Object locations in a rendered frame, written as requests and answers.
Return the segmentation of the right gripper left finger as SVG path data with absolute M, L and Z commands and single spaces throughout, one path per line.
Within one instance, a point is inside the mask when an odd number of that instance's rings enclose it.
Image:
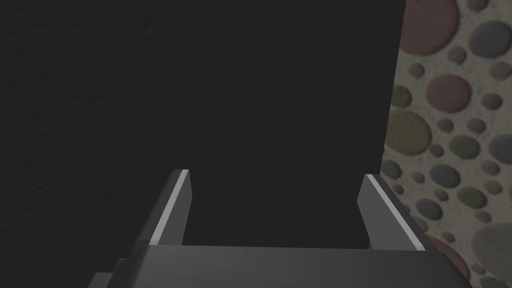
M 190 171 L 175 169 L 159 193 L 135 245 L 182 245 L 192 199 Z

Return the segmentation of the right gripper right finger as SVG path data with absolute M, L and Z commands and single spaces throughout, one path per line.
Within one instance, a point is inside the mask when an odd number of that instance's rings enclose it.
M 436 248 L 379 174 L 365 174 L 357 205 L 375 250 L 435 251 Z

